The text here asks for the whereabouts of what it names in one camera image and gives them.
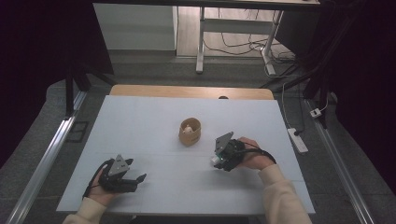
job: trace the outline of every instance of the white table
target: white table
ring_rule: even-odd
[[[202,123],[200,141],[178,141],[183,119]],[[277,101],[107,96],[57,211],[75,212],[95,170],[121,154],[134,158],[124,178],[148,174],[134,193],[114,200],[109,212],[135,215],[262,215],[262,183],[256,171],[231,172],[210,165],[215,139],[256,139],[276,158],[308,213],[315,213]]]

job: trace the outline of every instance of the human hand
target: human hand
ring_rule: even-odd
[[[257,144],[257,142],[252,139],[240,137],[238,138],[238,140],[245,143],[246,149],[260,148],[259,144]],[[245,155],[244,160],[238,166],[245,166],[250,169],[262,170],[274,164],[275,163],[272,160],[258,152],[249,152]]]
[[[88,197],[97,201],[98,203],[100,203],[104,206],[108,206],[110,204],[111,200],[113,200],[114,197],[119,195],[119,193],[108,192],[108,191],[104,190],[102,188],[102,186],[100,186],[99,176],[102,174],[102,172],[103,172],[103,169],[101,171],[99,171],[98,175],[93,180],[92,185],[91,185],[91,190],[90,190]]]

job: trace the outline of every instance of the robotic glove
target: robotic glove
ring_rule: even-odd
[[[276,163],[275,158],[267,151],[255,146],[253,146],[255,148],[246,149],[244,142],[231,139],[232,137],[233,132],[230,132],[216,139],[216,156],[212,159],[214,167],[231,171],[244,160],[245,154],[249,152],[258,152]]]
[[[92,188],[93,180],[104,167],[105,169],[99,176],[99,185],[104,190],[113,193],[135,192],[137,185],[145,180],[146,174],[139,176],[136,180],[122,179],[122,177],[129,170],[129,165],[131,165],[133,161],[133,159],[125,161],[121,155],[118,155],[115,160],[110,159],[105,161],[97,169],[88,187],[85,189],[83,197],[88,197]]]

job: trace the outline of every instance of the white wall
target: white wall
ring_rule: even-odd
[[[93,4],[107,49],[175,50],[174,7]]]

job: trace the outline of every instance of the white sleeve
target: white sleeve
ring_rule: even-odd
[[[269,224],[312,223],[294,186],[277,164],[261,170],[259,177],[264,184],[264,212]]]
[[[96,224],[99,223],[102,214],[106,207],[100,203],[90,199],[84,198],[77,213],[69,215],[64,220],[64,224]]]

